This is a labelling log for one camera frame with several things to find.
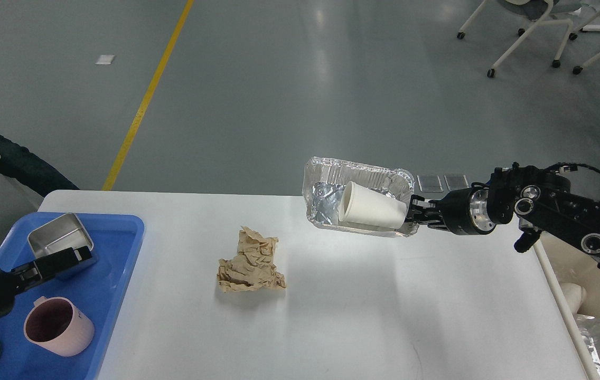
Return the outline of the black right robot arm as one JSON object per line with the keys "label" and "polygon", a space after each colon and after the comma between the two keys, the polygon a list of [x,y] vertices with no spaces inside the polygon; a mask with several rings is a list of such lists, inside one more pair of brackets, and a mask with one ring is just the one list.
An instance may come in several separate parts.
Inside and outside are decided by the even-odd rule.
{"label": "black right robot arm", "polygon": [[498,167],[488,182],[452,190],[442,199],[412,196],[405,221],[455,235],[488,235],[517,218],[517,252],[528,251],[548,233],[591,257],[600,269],[600,200],[573,194],[564,176],[582,166]]}

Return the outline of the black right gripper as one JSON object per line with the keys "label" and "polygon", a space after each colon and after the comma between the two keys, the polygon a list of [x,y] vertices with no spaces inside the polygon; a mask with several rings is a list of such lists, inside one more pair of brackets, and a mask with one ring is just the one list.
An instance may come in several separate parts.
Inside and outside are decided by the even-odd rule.
{"label": "black right gripper", "polygon": [[496,227],[488,215],[488,194],[484,187],[463,188],[449,192],[438,202],[413,194],[407,222],[455,235],[488,235]]}

